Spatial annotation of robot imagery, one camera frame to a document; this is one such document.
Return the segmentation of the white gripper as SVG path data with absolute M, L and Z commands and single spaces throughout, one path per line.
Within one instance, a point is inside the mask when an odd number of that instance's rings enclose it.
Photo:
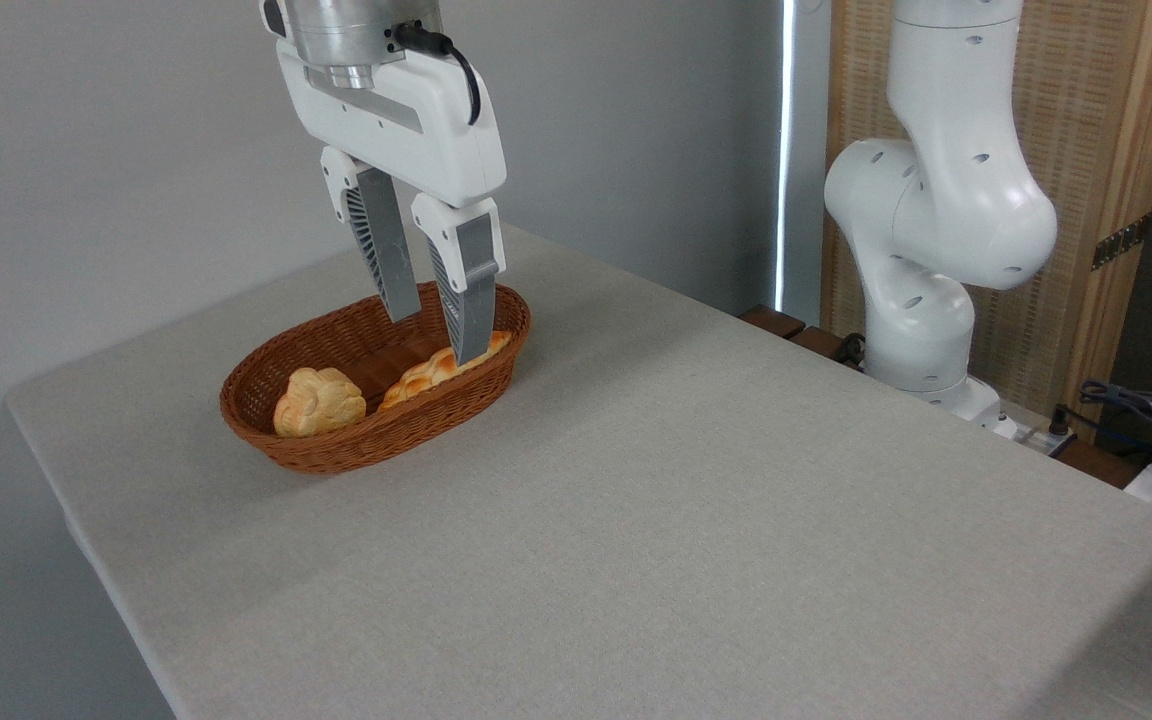
M 462 366 L 488 353 L 506 252 L 497 204 L 484 197 L 503 185 L 507 170 L 485 81 L 477 82 L 480 114 L 470 124 L 457 61 L 410 53 L 379 65 L 372 88 L 335 88 L 302 63 L 291 41 L 276 41 L 276 56 L 297 118 L 328 145 L 321 168 L 333 209 L 361 247 L 392 323 L 419 313 L 420 297 L 391 176 L 425 192 L 411 210 L 429 237 L 454 359 Z

